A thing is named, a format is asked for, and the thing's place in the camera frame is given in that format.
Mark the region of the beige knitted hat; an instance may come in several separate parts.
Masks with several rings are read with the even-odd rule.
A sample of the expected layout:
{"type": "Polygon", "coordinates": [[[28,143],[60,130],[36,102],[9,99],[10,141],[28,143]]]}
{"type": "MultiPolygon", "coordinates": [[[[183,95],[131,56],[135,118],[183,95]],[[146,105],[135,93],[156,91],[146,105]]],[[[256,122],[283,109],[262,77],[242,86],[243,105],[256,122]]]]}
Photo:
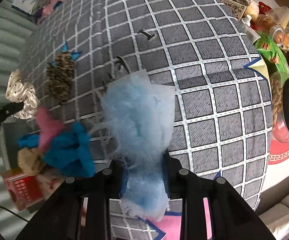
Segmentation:
{"type": "Polygon", "coordinates": [[[44,166],[43,154],[38,148],[23,148],[17,154],[17,164],[24,174],[38,175],[44,166]]]}

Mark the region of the grey checkered star tablecloth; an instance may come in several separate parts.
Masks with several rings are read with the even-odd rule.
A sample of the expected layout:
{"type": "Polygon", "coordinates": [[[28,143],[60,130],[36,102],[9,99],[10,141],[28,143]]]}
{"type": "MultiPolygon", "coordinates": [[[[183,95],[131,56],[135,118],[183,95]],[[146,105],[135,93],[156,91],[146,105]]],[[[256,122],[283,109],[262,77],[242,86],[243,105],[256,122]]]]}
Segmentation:
{"type": "Polygon", "coordinates": [[[272,131],[262,58],[218,0],[68,0],[26,43],[20,71],[41,104],[70,128],[87,127],[96,172],[64,182],[18,239],[273,239],[255,214],[272,131]],[[49,95],[48,63],[69,51],[69,100],[49,95]],[[173,86],[170,199],[161,220],[128,215],[110,158],[99,96],[109,83],[146,70],[173,86]]]}

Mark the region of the pink sponge block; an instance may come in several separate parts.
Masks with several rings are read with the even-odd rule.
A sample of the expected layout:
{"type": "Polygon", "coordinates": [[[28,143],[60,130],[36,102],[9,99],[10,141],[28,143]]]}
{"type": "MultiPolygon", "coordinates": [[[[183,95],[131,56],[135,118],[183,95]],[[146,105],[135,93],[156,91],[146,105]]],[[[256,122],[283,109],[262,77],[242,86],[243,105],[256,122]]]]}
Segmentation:
{"type": "Polygon", "coordinates": [[[54,119],[45,107],[39,107],[36,113],[36,123],[40,128],[38,148],[41,153],[46,153],[52,140],[65,129],[65,125],[62,121],[54,119]]]}

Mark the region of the light blue fluffy cloth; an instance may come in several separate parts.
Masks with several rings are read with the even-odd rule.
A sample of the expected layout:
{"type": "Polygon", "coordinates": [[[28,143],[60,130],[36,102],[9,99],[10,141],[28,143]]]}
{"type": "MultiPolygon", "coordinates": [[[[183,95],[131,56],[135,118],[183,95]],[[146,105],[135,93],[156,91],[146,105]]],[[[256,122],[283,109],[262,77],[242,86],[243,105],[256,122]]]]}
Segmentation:
{"type": "Polygon", "coordinates": [[[92,131],[107,130],[110,158],[129,170],[122,205],[132,217],[159,221],[167,209],[162,159],[173,135],[175,92],[143,69],[112,81],[99,96],[103,119],[92,131]]]}

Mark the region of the blue mesh cloth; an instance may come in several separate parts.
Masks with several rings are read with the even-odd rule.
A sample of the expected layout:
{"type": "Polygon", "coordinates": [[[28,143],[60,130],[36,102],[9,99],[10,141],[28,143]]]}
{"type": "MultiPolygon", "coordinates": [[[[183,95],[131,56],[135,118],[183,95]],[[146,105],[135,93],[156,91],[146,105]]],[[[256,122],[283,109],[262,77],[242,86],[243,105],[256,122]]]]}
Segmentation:
{"type": "Polygon", "coordinates": [[[90,136],[78,122],[52,139],[43,161],[67,177],[90,178],[96,172],[90,152],[90,136]]]}
{"type": "Polygon", "coordinates": [[[17,140],[20,149],[23,148],[37,148],[39,145],[39,134],[25,134],[17,140]]]}

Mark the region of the red round mat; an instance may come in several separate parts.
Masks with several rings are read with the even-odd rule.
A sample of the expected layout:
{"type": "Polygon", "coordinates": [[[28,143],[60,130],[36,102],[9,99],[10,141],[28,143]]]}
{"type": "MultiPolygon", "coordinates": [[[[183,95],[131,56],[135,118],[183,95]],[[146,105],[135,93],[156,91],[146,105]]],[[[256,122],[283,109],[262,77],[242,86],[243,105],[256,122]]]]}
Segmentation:
{"type": "Polygon", "coordinates": [[[269,165],[276,165],[289,159],[289,142],[271,141],[269,165]]]}

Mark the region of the pink patterned tissue box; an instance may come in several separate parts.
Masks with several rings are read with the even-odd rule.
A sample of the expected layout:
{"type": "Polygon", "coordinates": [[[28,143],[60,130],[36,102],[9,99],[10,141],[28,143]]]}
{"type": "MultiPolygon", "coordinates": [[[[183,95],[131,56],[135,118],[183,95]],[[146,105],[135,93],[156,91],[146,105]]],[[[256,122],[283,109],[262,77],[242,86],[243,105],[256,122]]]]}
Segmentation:
{"type": "Polygon", "coordinates": [[[35,176],[23,173],[19,167],[4,171],[1,176],[19,211],[44,202],[44,196],[35,176]]]}

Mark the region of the white polka dot scrunchie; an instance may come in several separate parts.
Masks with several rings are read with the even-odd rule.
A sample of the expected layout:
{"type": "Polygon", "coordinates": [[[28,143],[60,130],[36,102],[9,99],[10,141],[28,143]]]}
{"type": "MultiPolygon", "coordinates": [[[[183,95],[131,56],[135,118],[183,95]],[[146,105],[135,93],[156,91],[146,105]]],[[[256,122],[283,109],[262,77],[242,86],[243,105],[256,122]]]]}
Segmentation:
{"type": "Polygon", "coordinates": [[[40,106],[35,87],[31,83],[22,82],[22,76],[19,69],[12,71],[10,74],[6,98],[10,102],[23,103],[23,108],[13,114],[13,117],[18,119],[26,120],[33,118],[40,106]]]}

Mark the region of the pink plastic stool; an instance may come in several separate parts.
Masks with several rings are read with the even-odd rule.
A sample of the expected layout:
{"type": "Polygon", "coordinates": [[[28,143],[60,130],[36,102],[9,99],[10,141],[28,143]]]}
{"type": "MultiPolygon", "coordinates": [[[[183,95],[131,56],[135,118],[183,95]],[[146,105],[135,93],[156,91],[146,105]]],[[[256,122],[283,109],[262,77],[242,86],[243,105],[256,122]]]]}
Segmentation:
{"type": "Polygon", "coordinates": [[[66,0],[42,0],[42,5],[34,14],[35,23],[41,24],[48,16],[66,0]]]}

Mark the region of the leopard print scrunchie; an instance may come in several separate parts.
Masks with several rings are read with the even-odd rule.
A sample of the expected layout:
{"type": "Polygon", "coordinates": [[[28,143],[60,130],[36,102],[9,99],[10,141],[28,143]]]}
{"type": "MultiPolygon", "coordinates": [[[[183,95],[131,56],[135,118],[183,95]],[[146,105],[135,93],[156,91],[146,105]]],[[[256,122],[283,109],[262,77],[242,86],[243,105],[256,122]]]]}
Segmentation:
{"type": "Polygon", "coordinates": [[[57,99],[61,105],[70,98],[74,67],[69,51],[61,52],[55,57],[55,61],[48,63],[46,74],[49,95],[57,99]]]}

